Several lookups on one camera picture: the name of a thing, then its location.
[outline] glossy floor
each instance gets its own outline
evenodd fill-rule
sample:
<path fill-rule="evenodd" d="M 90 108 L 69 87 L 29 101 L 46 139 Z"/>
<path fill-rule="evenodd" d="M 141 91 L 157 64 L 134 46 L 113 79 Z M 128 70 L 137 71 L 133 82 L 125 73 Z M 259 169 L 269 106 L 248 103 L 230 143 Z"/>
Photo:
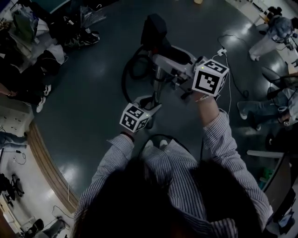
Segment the glossy floor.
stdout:
<path fill-rule="evenodd" d="M 280 74 L 286 66 L 277 52 L 253 62 L 248 48 L 261 39 L 251 21 L 240 11 L 223 0 L 205 0 L 196 5 L 183 0 L 127 0 L 108 9 L 108 18 L 94 26 L 100 33 L 96 45 L 74 50 L 68 61 L 56 75 L 44 109 L 36 115 L 45 144 L 74 191 L 80 195 L 89 185 L 100 160 L 109 148 L 106 141 L 121 131 L 120 116 L 126 106 L 121 91 L 121 75 L 126 62 L 140 46 L 142 28 L 147 15 L 158 13 L 167 23 L 167 38 L 171 44 L 199 57 L 211 58 L 220 49 L 218 37 L 227 49 L 235 83 L 241 91 L 249 91 L 249 99 L 259 100 L 266 95 L 269 83 L 262 77 L 261 66 L 267 66 Z M 217 57 L 225 64 L 224 57 Z M 256 132 L 242 121 L 236 103 L 242 100 L 233 81 L 231 87 L 230 125 L 248 168 L 256 175 L 261 161 L 244 156 L 247 149 L 260 149 L 268 130 Z M 128 80 L 130 96 L 151 94 L 149 80 Z M 172 89 L 165 87 L 161 101 L 162 110 L 150 131 L 142 131 L 136 138 L 136 151 L 149 135 L 169 134 L 181 141 L 199 158 L 202 127 L 195 103 L 184 104 Z M 218 105 L 228 110 L 229 85 L 225 84 Z"/>

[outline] white sneaker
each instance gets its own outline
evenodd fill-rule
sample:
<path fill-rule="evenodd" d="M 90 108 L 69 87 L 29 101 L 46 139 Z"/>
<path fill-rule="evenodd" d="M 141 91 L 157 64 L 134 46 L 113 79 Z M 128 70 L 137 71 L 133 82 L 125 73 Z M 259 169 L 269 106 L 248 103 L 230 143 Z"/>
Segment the white sneaker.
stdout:
<path fill-rule="evenodd" d="M 46 97 L 41 97 L 41 101 L 37 105 L 36 112 L 42 111 L 42 108 L 43 108 L 43 105 L 45 104 L 45 102 L 46 102 Z"/>
<path fill-rule="evenodd" d="M 152 147 L 152 146 L 154 146 L 154 145 L 153 145 L 153 142 L 152 142 L 152 140 L 149 140 L 149 141 L 147 142 L 147 144 L 145 145 L 145 148 L 147 148 L 147 147 Z"/>
<path fill-rule="evenodd" d="M 239 115 L 240 115 L 241 119 L 242 119 L 242 120 L 246 120 L 246 119 L 247 119 L 247 114 L 244 114 L 244 113 L 241 113 L 241 112 L 240 112 L 240 109 L 239 109 L 239 102 L 237 102 L 237 108 L 238 108 Z"/>
<path fill-rule="evenodd" d="M 256 126 L 256 131 L 258 132 L 260 130 L 261 130 L 261 125 L 259 124 L 259 125 Z"/>
<path fill-rule="evenodd" d="M 162 139 L 159 143 L 159 148 L 163 148 L 168 145 L 168 142 L 165 139 Z"/>
<path fill-rule="evenodd" d="M 257 57 L 254 56 L 253 54 L 250 54 L 250 58 L 251 58 L 252 61 L 256 61 L 256 59 L 257 59 Z"/>
<path fill-rule="evenodd" d="M 52 90 L 52 85 L 46 85 L 46 89 L 45 91 L 43 91 L 44 95 L 48 96 L 51 90 Z"/>

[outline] hand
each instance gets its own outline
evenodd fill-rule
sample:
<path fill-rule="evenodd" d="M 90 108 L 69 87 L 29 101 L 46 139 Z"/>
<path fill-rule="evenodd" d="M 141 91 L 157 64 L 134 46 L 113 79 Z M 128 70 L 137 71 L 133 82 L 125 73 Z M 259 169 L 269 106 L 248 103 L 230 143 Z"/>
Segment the hand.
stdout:
<path fill-rule="evenodd" d="M 18 94 L 18 92 L 11 91 L 10 94 L 8 94 L 9 97 L 15 97 Z"/>

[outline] wooden floor edge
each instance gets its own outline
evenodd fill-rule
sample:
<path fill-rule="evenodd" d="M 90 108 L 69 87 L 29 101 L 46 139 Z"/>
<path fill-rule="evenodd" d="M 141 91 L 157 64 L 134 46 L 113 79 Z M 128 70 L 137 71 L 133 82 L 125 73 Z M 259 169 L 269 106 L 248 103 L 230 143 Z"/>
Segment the wooden floor edge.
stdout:
<path fill-rule="evenodd" d="M 79 201 L 77 195 L 69 188 L 70 202 L 68 201 L 67 181 L 64 179 L 58 167 L 53 162 L 53 159 L 51 158 L 43 142 L 37 125 L 32 122 L 29 128 L 28 144 L 30 145 L 34 158 L 41 169 L 42 174 L 66 209 L 70 213 L 75 212 L 75 207 L 78 206 Z"/>

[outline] jeans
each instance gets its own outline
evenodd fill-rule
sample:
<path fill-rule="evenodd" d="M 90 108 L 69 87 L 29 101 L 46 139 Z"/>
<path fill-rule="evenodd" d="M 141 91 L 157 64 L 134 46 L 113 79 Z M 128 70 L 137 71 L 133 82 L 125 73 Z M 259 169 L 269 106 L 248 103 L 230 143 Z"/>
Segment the jeans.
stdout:
<path fill-rule="evenodd" d="M 275 98 L 268 101 L 240 101 L 238 103 L 240 113 L 248 115 L 251 112 L 258 125 L 278 123 L 278 118 L 287 106 L 288 99 L 283 92 L 279 92 Z"/>
<path fill-rule="evenodd" d="M 11 147 L 14 149 L 26 148 L 27 138 L 26 137 L 18 137 L 11 133 L 0 132 L 0 149 Z"/>
<path fill-rule="evenodd" d="M 57 220 L 49 229 L 43 231 L 49 238 L 56 238 L 58 234 L 65 228 L 62 220 Z"/>

